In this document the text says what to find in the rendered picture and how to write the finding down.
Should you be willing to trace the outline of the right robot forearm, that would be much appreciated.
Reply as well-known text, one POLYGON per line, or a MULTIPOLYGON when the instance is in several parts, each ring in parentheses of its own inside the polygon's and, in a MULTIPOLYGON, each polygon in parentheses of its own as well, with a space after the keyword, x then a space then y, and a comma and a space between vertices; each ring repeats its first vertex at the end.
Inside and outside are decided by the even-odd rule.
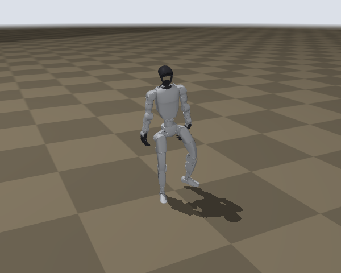
POLYGON ((149 132, 149 124, 151 123, 150 120, 147 120, 147 113, 145 113, 144 118, 143 118, 143 127, 142 131, 140 132, 140 135, 144 137, 144 134, 148 134, 149 132))

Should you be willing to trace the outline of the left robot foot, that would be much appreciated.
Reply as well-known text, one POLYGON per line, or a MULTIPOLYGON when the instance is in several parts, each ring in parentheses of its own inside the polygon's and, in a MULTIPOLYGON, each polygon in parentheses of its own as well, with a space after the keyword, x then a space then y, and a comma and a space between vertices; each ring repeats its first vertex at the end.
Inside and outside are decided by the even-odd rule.
MULTIPOLYGON (((189 179, 189 178, 188 178, 188 179, 189 179)), ((187 184, 189 184, 189 185, 191 185, 191 186, 194 186, 194 187, 199 187, 199 182, 193 180, 192 178, 190 178, 189 180, 188 180, 188 179, 186 180, 186 179, 185 179, 185 176, 183 176, 183 177, 181 178, 181 182, 187 183, 187 184)))

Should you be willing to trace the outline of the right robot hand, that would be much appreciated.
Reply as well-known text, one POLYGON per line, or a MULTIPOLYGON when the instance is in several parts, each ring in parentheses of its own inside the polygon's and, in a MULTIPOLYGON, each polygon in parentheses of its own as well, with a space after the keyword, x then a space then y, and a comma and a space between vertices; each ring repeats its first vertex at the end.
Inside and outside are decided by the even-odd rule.
MULTIPOLYGON (((140 136, 141 136, 141 135, 140 135, 140 136)), ((146 137, 147 137, 147 133, 144 134, 144 137, 141 136, 141 141, 144 143, 144 145, 150 146, 150 144, 147 142, 146 137)))

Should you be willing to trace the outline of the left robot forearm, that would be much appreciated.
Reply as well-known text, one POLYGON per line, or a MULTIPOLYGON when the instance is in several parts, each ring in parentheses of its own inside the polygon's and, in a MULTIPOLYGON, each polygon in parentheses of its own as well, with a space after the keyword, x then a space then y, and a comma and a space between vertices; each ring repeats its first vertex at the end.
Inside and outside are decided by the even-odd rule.
POLYGON ((185 126, 187 127, 189 124, 192 125, 192 120, 191 120, 191 116, 190 116, 190 110, 188 110, 187 112, 183 112, 184 118, 185 118, 185 126))

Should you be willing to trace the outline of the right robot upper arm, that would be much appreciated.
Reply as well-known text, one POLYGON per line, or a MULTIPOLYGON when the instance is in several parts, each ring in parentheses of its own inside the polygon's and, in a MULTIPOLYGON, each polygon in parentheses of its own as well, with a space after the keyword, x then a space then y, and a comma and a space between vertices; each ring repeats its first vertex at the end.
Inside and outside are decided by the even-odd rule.
POLYGON ((153 120, 153 113, 151 113, 153 108, 153 100, 156 99, 157 91, 150 90, 146 93, 146 101, 145 101, 145 113, 147 113, 147 120, 153 120))

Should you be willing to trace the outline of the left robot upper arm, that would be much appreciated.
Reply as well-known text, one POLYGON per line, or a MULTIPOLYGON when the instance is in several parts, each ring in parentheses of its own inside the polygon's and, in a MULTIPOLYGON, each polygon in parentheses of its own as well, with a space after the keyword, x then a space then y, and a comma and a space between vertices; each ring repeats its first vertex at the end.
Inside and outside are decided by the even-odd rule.
POLYGON ((179 96, 180 96, 180 102, 181 102, 181 111, 187 112, 188 110, 190 110, 190 106, 189 104, 187 104, 186 87, 184 87, 183 85, 177 85, 177 87, 180 92, 179 96))

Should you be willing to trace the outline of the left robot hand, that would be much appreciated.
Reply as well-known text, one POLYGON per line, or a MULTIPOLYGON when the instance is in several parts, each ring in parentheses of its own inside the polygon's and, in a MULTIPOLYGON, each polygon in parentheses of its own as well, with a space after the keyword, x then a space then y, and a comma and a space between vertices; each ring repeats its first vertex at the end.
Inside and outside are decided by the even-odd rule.
MULTIPOLYGON (((185 125, 184 125, 184 126, 185 126, 185 125)), ((185 126, 185 127, 186 127, 186 126, 185 126)), ((186 128, 187 128, 187 129, 190 129, 190 127, 191 127, 191 124, 189 124, 186 128)), ((176 136, 178 136, 178 135, 176 135, 176 136)), ((182 139, 180 138, 180 136, 178 136, 177 138, 178 138, 179 140, 182 140, 182 139)))

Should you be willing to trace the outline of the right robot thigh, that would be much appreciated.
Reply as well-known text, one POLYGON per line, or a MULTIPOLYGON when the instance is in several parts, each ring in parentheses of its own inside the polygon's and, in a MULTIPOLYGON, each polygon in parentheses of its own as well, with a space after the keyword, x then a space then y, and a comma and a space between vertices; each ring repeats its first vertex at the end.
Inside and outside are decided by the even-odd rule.
POLYGON ((159 171, 167 171, 166 161, 166 151, 167 151, 167 140, 165 137, 164 130, 159 131, 153 136, 154 141, 156 142, 156 153, 157 153, 157 161, 158 161, 158 169, 159 171))

